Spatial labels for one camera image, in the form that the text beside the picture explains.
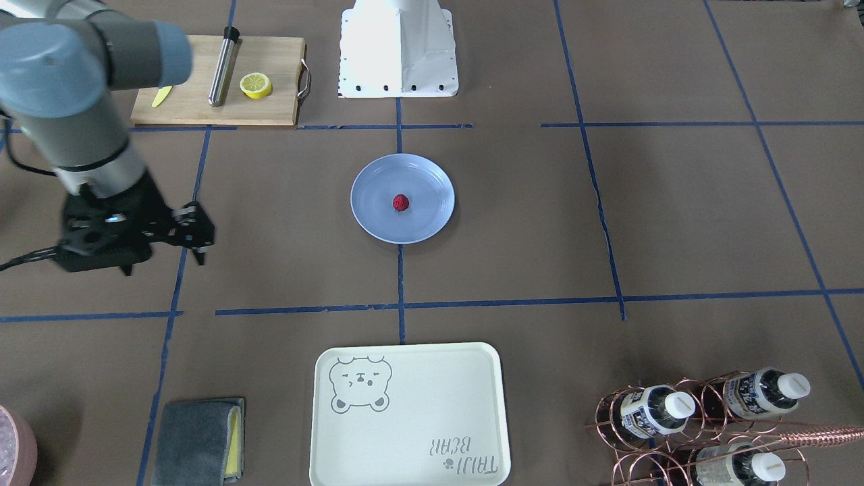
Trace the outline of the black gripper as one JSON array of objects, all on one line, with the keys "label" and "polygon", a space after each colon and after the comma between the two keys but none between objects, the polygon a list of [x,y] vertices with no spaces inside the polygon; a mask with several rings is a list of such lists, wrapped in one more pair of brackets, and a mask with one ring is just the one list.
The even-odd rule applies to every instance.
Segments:
[{"label": "black gripper", "polygon": [[190,249],[196,264],[206,264],[207,247],[215,242],[215,225],[204,207],[191,202],[171,209],[155,180],[145,172],[126,191],[99,196],[94,182],[78,184],[77,194],[64,206],[64,234],[97,230],[120,235],[141,235],[149,243]]}]

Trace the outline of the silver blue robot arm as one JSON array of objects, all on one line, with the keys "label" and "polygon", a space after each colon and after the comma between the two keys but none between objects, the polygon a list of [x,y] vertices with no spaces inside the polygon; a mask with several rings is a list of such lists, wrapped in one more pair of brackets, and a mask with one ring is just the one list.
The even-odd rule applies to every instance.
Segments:
[{"label": "silver blue robot arm", "polygon": [[204,207],[167,206],[112,93],[185,83],[192,47],[175,24],[142,21],[100,1],[3,1],[1,98],[67,190],[61,237],[3,269],[55,261],[69,273],[132,274],[152,245],[184,247],[203,265],[215,227]]}]

